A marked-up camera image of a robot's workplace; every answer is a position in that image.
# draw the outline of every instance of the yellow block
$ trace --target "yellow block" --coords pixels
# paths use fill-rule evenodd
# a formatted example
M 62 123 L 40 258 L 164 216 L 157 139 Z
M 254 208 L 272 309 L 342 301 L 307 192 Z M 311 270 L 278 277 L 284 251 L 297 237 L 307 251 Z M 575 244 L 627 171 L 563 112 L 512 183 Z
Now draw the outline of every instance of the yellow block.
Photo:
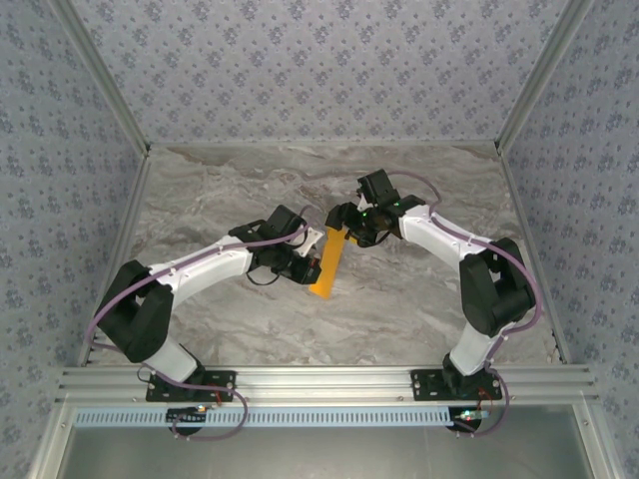
M 328 228 L 326 232 L 326 245 L 323 247 L 321 263 L 319 264 L 321 266 L 321 273 L 319 274 L 318 282 L 311 284 L 309 287 L 311 292 L 314 292 L 324 299 L 330 297 L 330 290 L 332 289 L 332 284 L 337 274 L 337 267 L 339 266 L 339 258 L 343 250 L 345 237 L 346 228 L 342 228 L 339 231 Z

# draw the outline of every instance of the gray marble floor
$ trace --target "gray marble floor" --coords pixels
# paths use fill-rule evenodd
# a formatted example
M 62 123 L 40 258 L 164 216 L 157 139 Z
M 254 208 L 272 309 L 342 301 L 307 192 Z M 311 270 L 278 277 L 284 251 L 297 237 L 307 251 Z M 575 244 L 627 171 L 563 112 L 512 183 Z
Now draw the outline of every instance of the gray marble floor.
M 181 147 L 152 150 L 151 163 L 132 251 L 142 263 L 197 250 L 267 218 L 279 203 L 313 205 L 308 219 L 320 226 L 332 206 L 354 199 L 356 178 L 378 168 L 429 176 L 444 196 L 446 218 L 480 235 L 512 237 L 523 249 L 491 147 Z M 392 180 L 401 194 L 430 199 L 419 182 Z M 390 238 L 373 248 L 345 247 L 330 300 L 285 279 L 256 287 L 234 278 L 176 308 L 171 332 L 208 364 L 391 365 L 439 363 L 464 324 L 457 271 Z M 126 362 L 109 352 L 93 360 Z M 507 341 L 496 360 L 554 362 L 545 318 Z

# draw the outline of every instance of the patterned wallpaper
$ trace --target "patterned wallpaper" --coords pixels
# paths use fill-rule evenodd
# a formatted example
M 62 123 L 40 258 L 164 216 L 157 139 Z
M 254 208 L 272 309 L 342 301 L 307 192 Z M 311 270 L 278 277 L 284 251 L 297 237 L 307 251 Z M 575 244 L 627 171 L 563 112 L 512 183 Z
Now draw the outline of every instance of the patterned wallpaper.
M 639 478 L 639 4 L 598 0 L 508 152 L 576 362 Z
M 147 140 L 493 139 L 565 0 L 73 0 Z
M 23 478 L 137 168 L 44 0 L 0 8 L 0 477 Z

